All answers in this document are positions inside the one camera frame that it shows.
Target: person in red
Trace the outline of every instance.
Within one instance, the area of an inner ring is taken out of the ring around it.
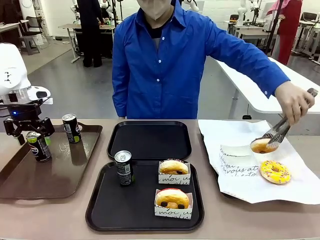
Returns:
[[[274,3],[268,14],[273,14],[279,7],[279,0]],[[291,49],[295,41],[299,26],[302,0],[284,0],[281,6],[278,36],[272,52],[272,57],[280,63],[287,65]]]

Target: stool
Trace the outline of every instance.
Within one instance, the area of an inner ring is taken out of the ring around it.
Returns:
[[[22,48],[22,52],[27,52],[28,55],[33,55],[33,54],[39,54],[40,50],[38,46],[36,45],[36,42],[33,38],[33,36],[21,36],[19,37],[21,43],[23,42],[25,45],[25,48]]]

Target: tray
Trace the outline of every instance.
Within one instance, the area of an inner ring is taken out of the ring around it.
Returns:
[[[204,141],[203,141],[203,147],[204,147],[204,149],[205,149],[206,156],[207,156],[207,158],[209,159],[207,147],[206,147]],[[218,182],[219,174],[216,172],[216,170],[215,170],[212,166],[211,166],[211,169],[212,169],[212,171],[213,171],[213,175],[214,175],[214,178],[215,178],[215,180],[216,180],[216,184],[218,185],[218,187],[219,187],[219,189],[220,189],[219,182]],[[221,193],[223,196],[225,196],[226,198],[228,198],[228,199],[235,199],[234,196],[228,195],[228,194],[226,194],[226,193],[224,193],[224,192],[220,192],[220,193]]]
[[[113,130],[107,154],[131,152],[133,160],[185,159],[191,154],[187,126],[179,121],[123,121]]]
[[[202,223],[205,215],[197,172],[191,167],[190,185],[158,183],[159,162],[135,161],[135,182],[121,186],[115,163],[105,165],[95,184],[85,218],[92,229],[107,231],[188,231]],[[156,189],[179,188],[193,195],[190,220],[155,216]]]
[[[63,125],[54,126],[47,162],[36,162],[24,144],[0,172],[0,199],[58,199],[75,193],[103,128],[79,125],[82,140],[76,144],[69,144]]]

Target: red outfit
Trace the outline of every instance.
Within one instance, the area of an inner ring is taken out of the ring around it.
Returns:
[[[291,0],[288,5],[281,10],[281,14],[285,16],[285,19],[281,20],[278,29],[280,36],[278,61],[284,65],[287,65],[289,61],[291,49],[295,41],[301,8],[302,0]]]

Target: blue shirt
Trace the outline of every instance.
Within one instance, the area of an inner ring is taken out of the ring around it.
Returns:
[[[254,45],[227,34],[209,17],[183,10],[177,0],[158,51],[141,9],[116,28],[112,84],[118,116],[196,119],[206,56],[247,75],[268,98],[289,80]]]

